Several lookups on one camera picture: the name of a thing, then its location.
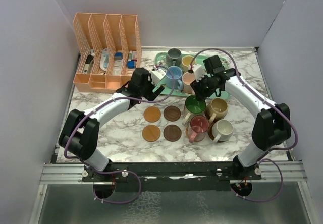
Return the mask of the green floral tray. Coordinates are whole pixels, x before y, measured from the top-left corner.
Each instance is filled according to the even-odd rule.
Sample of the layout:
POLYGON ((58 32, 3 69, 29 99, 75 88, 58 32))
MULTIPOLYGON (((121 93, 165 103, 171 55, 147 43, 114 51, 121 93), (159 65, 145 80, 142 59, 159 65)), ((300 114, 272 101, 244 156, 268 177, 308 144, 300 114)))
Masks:
MULTIPOLYGON (((160 52, 156 55, 155 57, 155 64, 156 65, 160 65, 162 64, 163 66, 166 65, 166 55, 167 53, 166 52, 160 52)), ((197 58, 196 58, 196 62, 200 65, 203 66, 203 68, 205 69, 205 66, 203 64, 203 61, 208 58, 208 56, 206 55, 199 55, 197 58)), ((225 67, 225 69, 227 70, 229 68, 229 61, 227 60, 227 58, 225 57, 220 57, 220 60, 222 62, 222 65, 225 67)), ((166 82, 166 77, 164 77, 157 85, 157 88, 159 88, 161 85, 164 87, 164 90, 162 91, 161 95, 168 95, 171 91, 171 88, 167 87, 165 82, 166 82)), ((172 96, 178 96, 178 97, 188 97, 190 96, 191 94, 190 93, 185 93, 183 91, 179 91, 178 88, 175 88, 173 93, 172 93, 172 96)), ((221 95, 220 95, 220 98, 224 99, 224 100, 227 100, 228 98, 230 97, 230 94, 227 93, 226 91, 222 91, 221 92, 221 95)))

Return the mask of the tan beige mug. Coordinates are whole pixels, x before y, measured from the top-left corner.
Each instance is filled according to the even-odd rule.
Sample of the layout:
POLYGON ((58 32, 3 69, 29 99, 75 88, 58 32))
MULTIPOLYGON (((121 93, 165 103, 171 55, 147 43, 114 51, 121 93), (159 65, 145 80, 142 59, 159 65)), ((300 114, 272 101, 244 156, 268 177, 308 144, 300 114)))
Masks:
POLYGON ((217 114, 217 116, 214 120, 214 122, 215 122, 217 120, 223 119, 227 115, 229 107, 228 107, 228 104, 225 100, 223 100, 221 98, 215 98, 208 104, 208 106, 206 108, 212 109, 217 114))

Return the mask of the light pink mug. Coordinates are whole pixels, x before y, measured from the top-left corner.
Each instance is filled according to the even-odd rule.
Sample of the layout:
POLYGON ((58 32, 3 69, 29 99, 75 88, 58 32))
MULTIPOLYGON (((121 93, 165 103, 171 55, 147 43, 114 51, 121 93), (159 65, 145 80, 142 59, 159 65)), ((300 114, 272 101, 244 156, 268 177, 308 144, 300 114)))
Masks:
POLYGON ((194 74, 191 74, 189 72, 186 72, 183 74, 182 76, 182 82, 183 82, 183 92, 184 93, 188 93, 188 94, 192 94, 193 93, 193 89, 190 86, 190 84, 195 80, 195 76, 194 74))

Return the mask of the light wood coaster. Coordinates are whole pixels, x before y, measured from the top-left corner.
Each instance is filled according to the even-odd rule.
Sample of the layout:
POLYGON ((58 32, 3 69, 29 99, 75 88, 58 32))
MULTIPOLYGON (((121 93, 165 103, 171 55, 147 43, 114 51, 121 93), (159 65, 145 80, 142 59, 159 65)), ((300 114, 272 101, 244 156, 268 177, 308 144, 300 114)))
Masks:
POLYGON ((151 123, 157 122, 161 117, 160 110, 155 106, 150 106, 144 111, 144 118, 151 123))
POLYGON ((143 138, 148 142, 154 142, 160 138, 160 129, 156 125, 148 125, 142 131, 143 138))

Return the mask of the green mug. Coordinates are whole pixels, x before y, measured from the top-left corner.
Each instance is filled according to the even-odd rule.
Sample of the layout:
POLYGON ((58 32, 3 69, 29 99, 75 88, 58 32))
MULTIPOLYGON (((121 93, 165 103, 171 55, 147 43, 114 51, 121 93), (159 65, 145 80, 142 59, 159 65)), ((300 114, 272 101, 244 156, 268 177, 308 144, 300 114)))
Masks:
POLYGON ((187 97, 184 104, 182 125, 187 125, 194 116, 203 115, 205 109, 206 102, 204 100, 197 100, 195 95, 187 97))

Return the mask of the blue mug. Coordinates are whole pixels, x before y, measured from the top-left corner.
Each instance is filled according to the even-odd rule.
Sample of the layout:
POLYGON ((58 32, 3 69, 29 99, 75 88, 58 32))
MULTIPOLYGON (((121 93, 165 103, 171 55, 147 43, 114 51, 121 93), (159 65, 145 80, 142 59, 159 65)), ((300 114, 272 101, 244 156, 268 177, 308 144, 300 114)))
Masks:
POLYGON ((175 80, 175 89, 178 89, 179 91, 182 91, 184 86, 182 82, 182 76, 183 71, 180 67, 177 66, 170 66, 168 67, 168 70, 166 72, 166 79, 165 79, 165 85, 172 89, 173 87, 173 80, 175 80))

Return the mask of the dark walnut coaster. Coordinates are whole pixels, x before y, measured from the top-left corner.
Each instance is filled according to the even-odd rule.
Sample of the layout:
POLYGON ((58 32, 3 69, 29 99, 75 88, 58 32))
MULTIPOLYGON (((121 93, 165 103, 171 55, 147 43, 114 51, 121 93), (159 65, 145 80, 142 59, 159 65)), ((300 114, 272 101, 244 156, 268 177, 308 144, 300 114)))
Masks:
POLYGON ((164 110, 164 117, 168 121, 176 121, 180 118, 181 111, 178 107, 170 105, 167 106, 164 110))
POLYGON ((182 131, 177 125, 168 125, 163 131, 166 140, 175 142, 181 138, 182 131))

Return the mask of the red floral mug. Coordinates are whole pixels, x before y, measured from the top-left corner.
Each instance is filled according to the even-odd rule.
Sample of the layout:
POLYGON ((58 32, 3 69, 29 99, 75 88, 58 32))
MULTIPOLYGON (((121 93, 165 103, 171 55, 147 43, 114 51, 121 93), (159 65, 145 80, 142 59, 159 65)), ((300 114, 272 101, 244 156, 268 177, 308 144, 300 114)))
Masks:
POLYGON ((209 129, 209 121, 204 116, 194 116, 189 124, 189 142, 198 142, 204 139, 209 129))

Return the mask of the white speckled mug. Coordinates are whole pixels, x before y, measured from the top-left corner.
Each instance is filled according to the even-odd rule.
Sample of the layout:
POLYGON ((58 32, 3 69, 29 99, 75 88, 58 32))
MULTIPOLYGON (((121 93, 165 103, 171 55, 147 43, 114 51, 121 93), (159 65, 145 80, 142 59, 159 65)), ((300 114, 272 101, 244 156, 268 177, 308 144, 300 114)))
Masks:
POLYGON ((230 121, 225 119, 218 120, 212 127, 212 134, 214 136, 213 142, 228 141, 233 134, 233 125, 230 121))

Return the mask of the peach plastic file organizer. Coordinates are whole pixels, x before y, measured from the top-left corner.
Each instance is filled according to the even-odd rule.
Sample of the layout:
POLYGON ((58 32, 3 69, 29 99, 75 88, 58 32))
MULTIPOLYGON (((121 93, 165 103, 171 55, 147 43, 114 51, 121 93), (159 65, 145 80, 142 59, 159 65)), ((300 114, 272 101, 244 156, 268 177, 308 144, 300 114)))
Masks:
POLYGON ((77 13, 73 27, 80 50, 74 85, 80 92, 113 93, 140 67, 137 15, 77 13))

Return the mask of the woven rattan coaster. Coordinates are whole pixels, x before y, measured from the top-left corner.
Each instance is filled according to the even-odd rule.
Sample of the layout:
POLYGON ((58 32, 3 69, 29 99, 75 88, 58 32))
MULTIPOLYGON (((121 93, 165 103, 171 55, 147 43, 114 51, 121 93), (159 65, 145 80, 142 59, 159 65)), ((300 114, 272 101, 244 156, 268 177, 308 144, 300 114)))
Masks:
POLYGON ((190 135, 189 135, 189 133, 188 133, 189 128, 190 128, 190 126, 188 125, 188 126, 186 127, 186 137, 187 137, 188 139, 190 138, 190 135))

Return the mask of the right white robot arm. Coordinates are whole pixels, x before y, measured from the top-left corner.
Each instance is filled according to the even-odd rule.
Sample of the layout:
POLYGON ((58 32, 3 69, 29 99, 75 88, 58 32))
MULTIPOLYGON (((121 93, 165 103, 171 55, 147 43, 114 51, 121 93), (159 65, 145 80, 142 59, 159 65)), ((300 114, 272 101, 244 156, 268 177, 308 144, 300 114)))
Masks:
POLYGON ((284 104, 267 100, 240 75, 237 69, 225 69, 215 55, 204 65, 189 65, 195 80, 190 84, 198 100, 206 100, 216 92, 226 91, 242 103, 255 118, 252 142, 233 159, 232 174, 243 179, 268 151, 291 137, 290 110, 284 104))

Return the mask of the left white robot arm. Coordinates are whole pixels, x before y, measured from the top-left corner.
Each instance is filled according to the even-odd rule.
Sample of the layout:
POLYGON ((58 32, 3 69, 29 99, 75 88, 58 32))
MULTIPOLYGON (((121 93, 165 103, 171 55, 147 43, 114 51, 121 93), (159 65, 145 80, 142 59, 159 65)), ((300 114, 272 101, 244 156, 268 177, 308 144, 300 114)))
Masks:
POLYGON ((156 89, 166 76, 162 66, 149 71, 136 68, 131 79, 112 96, 99 105, 85 111, 72 110, 65 121, 59 146, 64 148, 64 156, 73 154, 76 158, 94 168, 94 175, 101 181, 110 178, 110 160, 97 148, 100 128, 120 113, 128 111, 141 102, 156 103, 156 98, 164 87, 156 89))

